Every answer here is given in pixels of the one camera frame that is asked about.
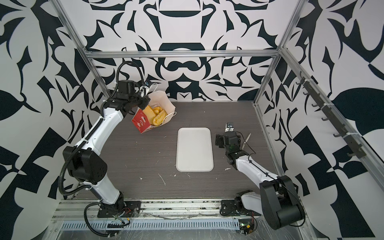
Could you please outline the red white paper bag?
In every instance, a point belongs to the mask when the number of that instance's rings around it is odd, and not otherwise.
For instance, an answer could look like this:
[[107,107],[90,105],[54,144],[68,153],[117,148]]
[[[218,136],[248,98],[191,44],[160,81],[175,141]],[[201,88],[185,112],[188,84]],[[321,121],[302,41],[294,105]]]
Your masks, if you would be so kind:
[[167,124],[177,114],[176,107],[164,91],[149,94],[149,105],[141,110],[138,108],[132,122],[142,134],[151,129]]

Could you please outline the long yellow fake bread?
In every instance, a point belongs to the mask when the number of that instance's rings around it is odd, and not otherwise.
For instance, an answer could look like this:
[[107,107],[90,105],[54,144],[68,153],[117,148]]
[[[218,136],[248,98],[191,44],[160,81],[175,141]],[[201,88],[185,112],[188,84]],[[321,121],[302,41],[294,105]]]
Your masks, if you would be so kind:
[[153,120],[154,118],[157,116],[152,108],[150,106],[147,106],[144,110],[143,110],[143,113],[146,115],[147,119],[149,120],[149,123],[151,125],[153,125]]

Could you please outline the orange fake croissant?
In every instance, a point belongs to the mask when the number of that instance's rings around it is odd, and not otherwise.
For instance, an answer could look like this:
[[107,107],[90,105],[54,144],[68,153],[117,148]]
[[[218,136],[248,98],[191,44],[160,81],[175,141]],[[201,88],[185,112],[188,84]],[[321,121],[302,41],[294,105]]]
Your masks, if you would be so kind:
[[157,106],[157,107],[152,108],[152,110],[156,115],[158,115],[159,113],[161,113],[163,111],[163,108],[161,108],[160,106]]

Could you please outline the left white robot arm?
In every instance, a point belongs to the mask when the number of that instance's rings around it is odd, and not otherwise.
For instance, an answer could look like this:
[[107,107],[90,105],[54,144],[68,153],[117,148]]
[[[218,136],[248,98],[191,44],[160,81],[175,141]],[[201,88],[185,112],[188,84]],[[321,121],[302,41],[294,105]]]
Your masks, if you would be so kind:
[[104,205],[112,206],[120,201],[122,194],[109,180],[101,151],[113,130],[132,109],[147,107],[151,86],[147,81],[118,81],[112,95],[102,103],[98,121],[79,142],[63,151],[65,163],[58,178],[63,196],[87,189]]

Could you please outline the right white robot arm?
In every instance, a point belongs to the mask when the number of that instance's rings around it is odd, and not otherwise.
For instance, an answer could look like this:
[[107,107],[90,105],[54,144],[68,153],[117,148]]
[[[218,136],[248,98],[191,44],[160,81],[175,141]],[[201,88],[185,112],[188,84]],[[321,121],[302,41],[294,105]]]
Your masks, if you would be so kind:
[[285,226],[301,227],[306,214],[295,184],[288,176],[278,176],[258,164],[241,148],[241,138],[239,132],[225,132],[216,135],[215,145],[225,149],[228,163],[260,190],[258,194],[253,191],[239,193],[243,209],[263,215],[274,230]]

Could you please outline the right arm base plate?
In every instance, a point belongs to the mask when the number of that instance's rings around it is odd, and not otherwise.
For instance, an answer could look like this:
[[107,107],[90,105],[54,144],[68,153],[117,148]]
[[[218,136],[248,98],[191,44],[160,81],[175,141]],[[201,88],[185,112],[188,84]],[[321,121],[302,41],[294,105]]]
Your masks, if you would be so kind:
[[220,215],[224,217],[261,216],[257,212],[241,209],[235,200],[221,200]]

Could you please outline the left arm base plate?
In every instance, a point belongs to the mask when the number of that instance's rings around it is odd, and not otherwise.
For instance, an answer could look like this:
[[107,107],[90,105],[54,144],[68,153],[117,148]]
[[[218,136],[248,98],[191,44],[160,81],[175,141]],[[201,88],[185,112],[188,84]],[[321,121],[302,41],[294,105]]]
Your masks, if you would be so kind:
[[119,215],[121,218],[131,218],[137,216],[141,211],[141,201],[124,201],[114,205],[101,204],[98,218],[112,218]]

